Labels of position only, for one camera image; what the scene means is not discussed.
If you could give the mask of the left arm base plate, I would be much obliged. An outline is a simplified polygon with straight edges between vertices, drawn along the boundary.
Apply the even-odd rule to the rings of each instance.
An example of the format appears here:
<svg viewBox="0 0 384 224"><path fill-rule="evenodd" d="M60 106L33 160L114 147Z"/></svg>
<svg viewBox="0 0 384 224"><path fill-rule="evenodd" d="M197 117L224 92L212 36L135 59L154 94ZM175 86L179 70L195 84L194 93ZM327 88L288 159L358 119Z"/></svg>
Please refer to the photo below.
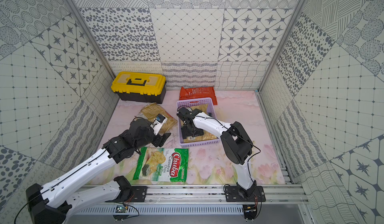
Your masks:
<svg viewBox="0 0 384 224"><path fill-rule="evenodd" d="M147 186L133 186L120 191L118 196L113 200L115 203L143 203L147 195Z"/></svg>

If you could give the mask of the tan chips bag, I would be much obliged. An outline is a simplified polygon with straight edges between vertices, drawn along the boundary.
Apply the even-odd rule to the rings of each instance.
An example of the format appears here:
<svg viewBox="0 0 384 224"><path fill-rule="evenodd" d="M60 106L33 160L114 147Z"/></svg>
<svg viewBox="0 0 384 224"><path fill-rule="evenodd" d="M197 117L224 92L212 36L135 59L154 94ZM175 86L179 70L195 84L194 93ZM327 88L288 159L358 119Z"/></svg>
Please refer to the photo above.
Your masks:
<svg viewBox="0 0 384 224"><path fill-rule="evenodd" d="M151 122L154 122L158 114L162 114L167 118L167 121L159 131L159 134L163 135L164 133L169 132L171 128L176 125L177 121L162 106L158 105L157 103L151 103L142 108L136 117L145 118Z"/></svg>
<svg viewBox="0 0 384 224"><path fill-rule="evenodd" d="M196 106L191 106L191 107L188 107L187 109L189 110L195 110L195 109L199 109L201 111L203 111L204 113L208 114L210 117L212 116L211 114L208 113L207 111L207 108L209 107L208 104L201 104L201 105L196 105ZM203 135L200 135L200 136L196 136L196 137L192 137L192 136L185 136L183 137L183 142L184 143L192 143L192 142L201 142L201 141L208 141L208 140L214 140L214 139L217 139L216 136L214 136L213 134L207 132L207 131L203 131Z"/></svg>

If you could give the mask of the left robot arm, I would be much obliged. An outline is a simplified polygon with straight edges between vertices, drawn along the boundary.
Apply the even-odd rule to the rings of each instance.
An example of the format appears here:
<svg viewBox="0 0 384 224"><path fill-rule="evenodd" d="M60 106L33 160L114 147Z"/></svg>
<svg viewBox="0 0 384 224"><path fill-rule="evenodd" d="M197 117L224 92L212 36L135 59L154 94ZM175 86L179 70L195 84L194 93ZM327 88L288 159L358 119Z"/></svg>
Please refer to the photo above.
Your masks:
<svg viewBox="0 0 384 224"><path fill-rule="evenodd" d="M71 215L102 202L124 203L135 196L135 189L124 176L87 191L79 189L99 173L113 167L148 144L162 147L170 133L159 132L167 122L159 114L153 122L135 118L129 129L110 139L88 159L61 177L26 190L27 208L34 224L62 224Z"/></svg>

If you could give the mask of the green Chuba cassava chips bag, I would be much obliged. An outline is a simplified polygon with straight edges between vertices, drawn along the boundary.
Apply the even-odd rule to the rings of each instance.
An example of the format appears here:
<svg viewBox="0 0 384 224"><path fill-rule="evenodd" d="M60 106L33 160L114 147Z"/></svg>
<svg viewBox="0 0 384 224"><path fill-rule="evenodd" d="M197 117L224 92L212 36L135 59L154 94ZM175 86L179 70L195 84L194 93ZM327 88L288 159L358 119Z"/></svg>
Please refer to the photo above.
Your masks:
<svg viewBox="0 0 384 224"><path fill-rule="evenodd" d="M134 180L185 182L188 175L189 150L143 147L139 151Z"/></svg>

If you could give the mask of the red chips bag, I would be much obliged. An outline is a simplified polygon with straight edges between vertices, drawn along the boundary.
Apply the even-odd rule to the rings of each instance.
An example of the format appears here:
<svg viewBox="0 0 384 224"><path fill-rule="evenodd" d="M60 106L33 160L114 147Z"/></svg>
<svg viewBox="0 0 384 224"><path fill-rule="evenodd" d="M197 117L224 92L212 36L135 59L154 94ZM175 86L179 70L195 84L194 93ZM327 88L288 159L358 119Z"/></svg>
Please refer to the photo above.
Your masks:
<svg viewBox="0 0 384 224"><path fill-rule="evenodd" d="M214 105L218 104L214 87L181 88L179 100L198 98L211 98Z"/></svg>

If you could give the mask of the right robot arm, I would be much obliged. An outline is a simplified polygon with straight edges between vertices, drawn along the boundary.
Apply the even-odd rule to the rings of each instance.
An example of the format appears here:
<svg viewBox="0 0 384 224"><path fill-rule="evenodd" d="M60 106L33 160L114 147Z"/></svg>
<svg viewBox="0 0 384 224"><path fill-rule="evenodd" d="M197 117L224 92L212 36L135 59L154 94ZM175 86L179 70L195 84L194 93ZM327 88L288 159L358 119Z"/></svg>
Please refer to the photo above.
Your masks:
<svg viewBox="0 0 384 224"><path fill-rule="evenodd" d="M251 174L249 160L254 156L255 145L239 122L226 123L209 116L200 109L180 107L177 116L190 134L203 130L221 139L227 158L235 165L238 175L237 189L243 199L257 190L257 182Z"/></svg>

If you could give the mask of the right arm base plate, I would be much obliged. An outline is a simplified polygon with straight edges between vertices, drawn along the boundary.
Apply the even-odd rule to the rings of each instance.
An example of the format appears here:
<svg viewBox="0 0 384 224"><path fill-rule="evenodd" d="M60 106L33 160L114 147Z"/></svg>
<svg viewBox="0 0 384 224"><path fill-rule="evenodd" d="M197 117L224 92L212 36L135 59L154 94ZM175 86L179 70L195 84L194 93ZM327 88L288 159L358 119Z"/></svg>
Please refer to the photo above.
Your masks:
<svg viewBox="0 0 384 224"><path fill-rule="evenodd" d="M229 203L234 202L265 202L265 192L262 186L253 184L250 189L245 190L242 187L224 185L223 191L226 196L226 201Z"/></svg>

